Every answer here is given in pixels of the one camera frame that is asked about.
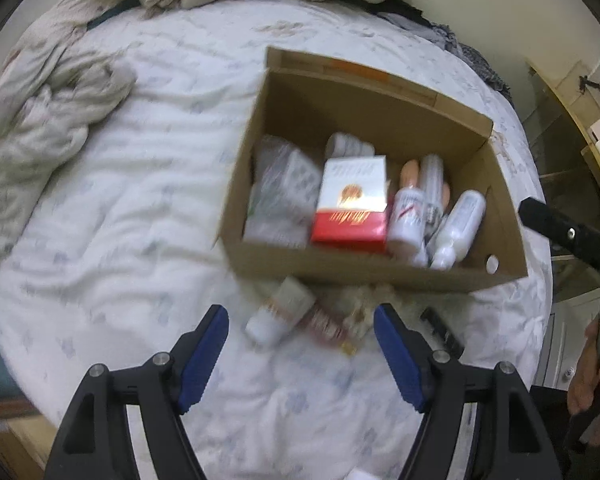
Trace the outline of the person's right hand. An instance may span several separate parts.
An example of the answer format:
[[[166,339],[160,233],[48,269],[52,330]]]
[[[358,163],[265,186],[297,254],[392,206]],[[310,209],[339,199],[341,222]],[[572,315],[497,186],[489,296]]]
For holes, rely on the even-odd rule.
[[[596,348],[599,325],[598,318],[594,318],[588,324],[584,333],[586,343],[567,394],[570,415],[577,415],[588,410],[593,402],[594,390],[597,386],[600,386],[600,365],[597,364],[598,354]],[[600,446],[600,420],[594,424],[588,444]]]

